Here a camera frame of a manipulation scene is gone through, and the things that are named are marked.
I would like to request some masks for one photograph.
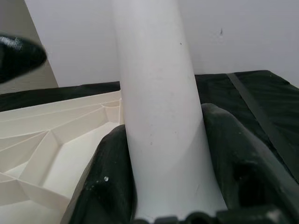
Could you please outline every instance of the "white pipe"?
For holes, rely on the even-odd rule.
[[[113,0],[136,217],[225,209],[175,0]]]

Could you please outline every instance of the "white pvc pipe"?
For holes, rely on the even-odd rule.
[[[136,217],[225,209],[175,0],[113,0]]]

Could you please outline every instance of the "white plastic tray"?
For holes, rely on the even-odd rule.
[[[117,91],[1,112],[0,223],[59,223],[121,104]]]

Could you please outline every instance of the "white plastic part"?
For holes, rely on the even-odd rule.
[[[101,139],[120,124],[120,92],[0,113],[1,224],[59,223]]]
[[[113,0],[136,217],[214,215],[216,182],[176,0]]]

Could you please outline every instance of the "white cylinder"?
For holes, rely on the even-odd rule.
[[[137,190],[152,221],[226,208],[216,182],[176,0],[113,0],[121,94]]]

